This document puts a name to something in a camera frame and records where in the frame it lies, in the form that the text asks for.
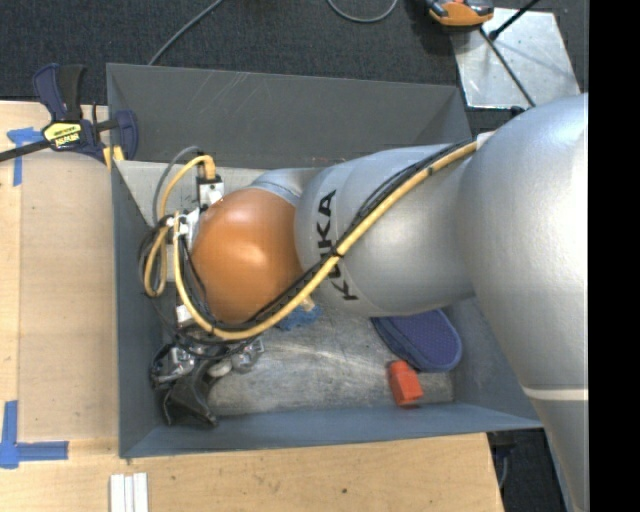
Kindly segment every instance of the clamp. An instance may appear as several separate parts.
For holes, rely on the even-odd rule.
[[[33,87],[51,122],[41,130],[42,140],[0,153],[0,162],[50,148],[88,155],[108,165],[109,148],[100,140],[100,132],[114,129],[119,131],[122,156],[133,158],[138,148],[138,127],[132,110],[118,110],[113,119],[98,123],[94,104],[93,122],[83,119],[79,86],[85,71],[82,65],[53,63],[36,72]]]

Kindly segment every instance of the gray box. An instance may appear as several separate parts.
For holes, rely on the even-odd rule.
[[[184,146],[198,144],[227,167],[326,167],[391,147],[469,137],[462,101],[453,87],[125,65],[110,65],[108,75],[112,111],[131,108],[138,116],[138,160],[168,161]],[[249,409],[220,417],[215,429],[168,427],[149,382],[151,359],[165,335],[137,275],[138,245],[148,224],[135,190],[119,169],[112,173],[112,184],[120,456],[331,445],[541,426],[471,299],[445,310],[462,338],[464,353],[459,366],[446,376],[450,392],[436,403],[400,409],[387,396],[362,404],[307,404],[255,413]],[[172,292],[161,299],[167,312]],[[339,315],[332,322],[337,329],[348,329],[351,323]],[[369,331],[361,326],[358,332]],[[307,341],[314,346],[312,338]],[[291,378],[287,367],[282,373],[279,377]]]

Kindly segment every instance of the orange object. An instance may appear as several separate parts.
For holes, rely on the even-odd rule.
[[[294,215],[293,205],[258,188],[231,192],[202,214],[191,257],[217,319],[249,320],[302,274]]]
[[[408,405],[424,394],[418,374],[406,361],[394,361],[389,365],[389,387],[398,405]]]
[[[483,15],[479,15],[464,0],[453,0],[442,4],[446,16],[429,10],[429,15],[438,23],[447,27],[476,27],[493,18],[493,9]]]

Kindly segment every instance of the orange sphere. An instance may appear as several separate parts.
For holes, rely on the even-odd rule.
[[[292,204],[258,188],[232,192],[202,214],[191,257],[216,319],[249,320],[302,274],[294,215]]]

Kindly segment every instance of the black floor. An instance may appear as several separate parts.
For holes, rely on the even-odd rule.
[[[81,100],[106,103],[105,63],[147,64],[210,0],[37,0],[0,4],[0,99],[34,99],[41,66],[88,67]],[[390,0],[335,0],[355,15],[383,12]],[[526,2],[494,0],[496,7]],[[553,12],[580,88],[589,82],[589,2],[542,0]],[[325,0],[224,0],[158,61],[163,66],[258,71],[393,82],[459,85],[449,38],[419,0],[399,0],[380,23],[355,24]],[[472,131],[492,130],[508,113],[468,114]],[[564,511],[544,433],[514,435],[504,487],[507,512]]]

